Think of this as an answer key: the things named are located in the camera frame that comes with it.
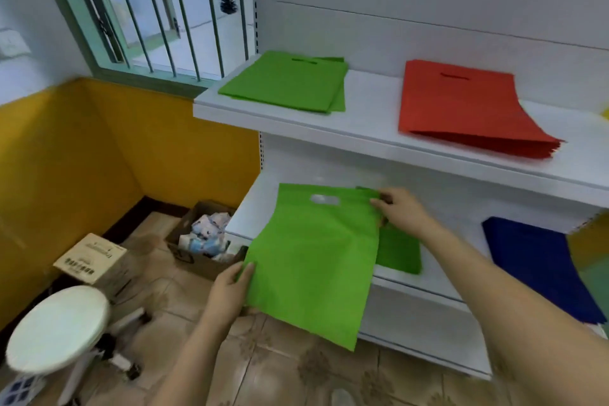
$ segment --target stack of green bags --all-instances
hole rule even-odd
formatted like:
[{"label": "stack of green bags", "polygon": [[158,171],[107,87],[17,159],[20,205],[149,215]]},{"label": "stack of green bags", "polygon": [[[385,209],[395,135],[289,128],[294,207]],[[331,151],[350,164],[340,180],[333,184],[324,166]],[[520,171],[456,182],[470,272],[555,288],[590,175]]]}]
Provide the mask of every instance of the stack of green bags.
[{"label": "stack of green bags", "polygon": [[375,264],[421,272],[418,241],[380,215],[366,188],[280,184],[275,211],[245,262],[256,272],[247,302],[349,350]]},{"label": "stack of green bags", "polygon": [[285,108],[329,114],[345,110],[348,65],[339,57],[267,51],[218,93]]}]

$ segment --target hanging pine cone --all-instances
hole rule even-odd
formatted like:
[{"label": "hanging pine cone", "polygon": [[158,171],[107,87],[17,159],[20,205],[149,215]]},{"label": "hanging pine cone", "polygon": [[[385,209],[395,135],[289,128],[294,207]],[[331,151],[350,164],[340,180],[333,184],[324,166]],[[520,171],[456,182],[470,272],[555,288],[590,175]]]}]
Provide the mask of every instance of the hanging pine cone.
[{"label": "hanging pine cone", "polygon": [[223,13],[230,15],[231,13],[235,13],[237,11],[237,4],[234,0],[222,0],[220,2],[220,10]]}]

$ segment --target hand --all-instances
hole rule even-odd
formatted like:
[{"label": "hand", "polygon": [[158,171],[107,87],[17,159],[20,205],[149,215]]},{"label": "hand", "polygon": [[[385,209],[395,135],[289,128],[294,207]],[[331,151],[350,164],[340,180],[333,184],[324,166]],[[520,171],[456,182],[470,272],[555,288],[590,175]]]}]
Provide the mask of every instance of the hand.
[{"label": "hand", "polygon": [[379,192],[381,199],[370,199],[370,204],[400,230],[422,240],[438,225],[415,196],[404,188],[384,188]]},{"label": "hand", "polygon": [[212,326],[226,336],[234,320],[246,302],[247,289],[254,274],[255,265],[247,264],[238,280],[243,262],[229,266],[221,272],[209,292],[207,305],[201,317],[203,325]]}]

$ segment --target forearm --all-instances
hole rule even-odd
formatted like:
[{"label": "forearm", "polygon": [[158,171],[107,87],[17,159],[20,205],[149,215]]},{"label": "forearm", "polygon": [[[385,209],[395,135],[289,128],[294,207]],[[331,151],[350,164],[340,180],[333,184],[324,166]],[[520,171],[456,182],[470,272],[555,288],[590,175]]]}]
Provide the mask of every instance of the forearm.
[{"label": "forearm", "polygon": [[151,406],[200,406],[209,394],[224,329],[199,321]]},{"label": "forearm", "polygon": [[519,380],[553,404],[609,403],[605,341],[441,225],[422,242]]}]

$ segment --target window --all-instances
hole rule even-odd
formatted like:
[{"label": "window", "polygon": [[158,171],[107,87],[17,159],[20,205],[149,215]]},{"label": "window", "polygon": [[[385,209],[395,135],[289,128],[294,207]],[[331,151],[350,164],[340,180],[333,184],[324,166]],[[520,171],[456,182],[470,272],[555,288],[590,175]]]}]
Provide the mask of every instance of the window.
[{"label": "window", "polygon": [[251,0],[59,2],[102,79],[195,95],[255,49]]}]

